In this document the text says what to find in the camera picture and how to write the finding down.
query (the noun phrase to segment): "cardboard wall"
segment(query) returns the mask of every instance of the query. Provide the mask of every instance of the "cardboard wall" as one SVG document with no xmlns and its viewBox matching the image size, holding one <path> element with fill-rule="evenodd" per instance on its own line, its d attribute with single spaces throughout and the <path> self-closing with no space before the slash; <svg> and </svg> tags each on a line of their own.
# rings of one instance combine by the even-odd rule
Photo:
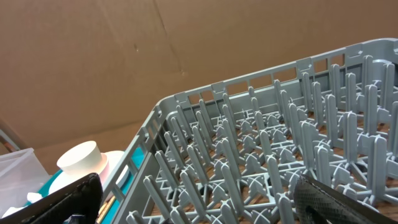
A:
<svg viewBox="0 0 398 224">
<path fill-rule="evenodd" d="M 397 8 L 396 0 L 0 1 L 0 119 L 37 149 L 141 123 L 173 93 L 398 37 Z"/>
</svg>

